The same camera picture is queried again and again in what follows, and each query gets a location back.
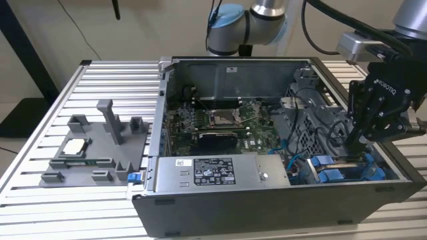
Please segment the white label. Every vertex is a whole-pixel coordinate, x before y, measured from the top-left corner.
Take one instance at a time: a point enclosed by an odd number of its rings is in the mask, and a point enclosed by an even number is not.
[[[227,67],[227,73],[236,73],[238,72],[238,67],[236,66],[231,66],[231,67]]]
[[[191,167],[194,165],[192,159],[176,159],[175,166],[176,167]]]

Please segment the blue tab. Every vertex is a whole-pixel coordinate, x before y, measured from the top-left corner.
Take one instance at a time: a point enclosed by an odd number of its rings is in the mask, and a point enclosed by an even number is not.
[[[240,4],[227,3],[220,5],[212,28],[219,29],[228,26],[240,19],[244,13],[246,9]]]
[[[142,174],[140,173],[129,173],[127,175],[127,182],[133,183],[133,184],[142,183]]]

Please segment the blue latch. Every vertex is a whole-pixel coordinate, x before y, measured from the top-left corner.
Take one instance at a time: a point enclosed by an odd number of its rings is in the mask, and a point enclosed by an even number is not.
[[[129,173],[127,175],[127,182],[140,184],[143,182],[143,175],[140,173]]]

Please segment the white component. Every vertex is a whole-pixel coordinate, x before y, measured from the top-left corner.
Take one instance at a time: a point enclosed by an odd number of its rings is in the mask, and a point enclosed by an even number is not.
[[[194,165],[192,159],[176,159],[175,166],[176,167],[191,167]]]
[[[227,67],[226,71],[227,71],[227,73],[236,73],[238,67],[236,66]]]
[[[81,151],[84,144],[85,144],[84,139],[81,138],[71,139],[65,144],[63,152],[67,155],[76,155]]]

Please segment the aluminum table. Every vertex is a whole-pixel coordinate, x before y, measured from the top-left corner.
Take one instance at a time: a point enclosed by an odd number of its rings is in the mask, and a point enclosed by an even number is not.
[[[324,61],[348,89],[366,73],[346,61]],[[156,61],[93,61],[79,66],[51,110],[0,179],[0,240],[151,240],[127,200],[127,186],[39,188],[68,132],[73,114],[101,122],[97,100],[113,99],[112,110],[123,121],[142,116],[154,121],[159,88]],[[423,176],[427,176],[427,136],[395,142]],[[148,153],[150,136],[144,153]],[[406,202],[383,206],[360,224],[188,237],[207,240],[427,239],[427,188]]]

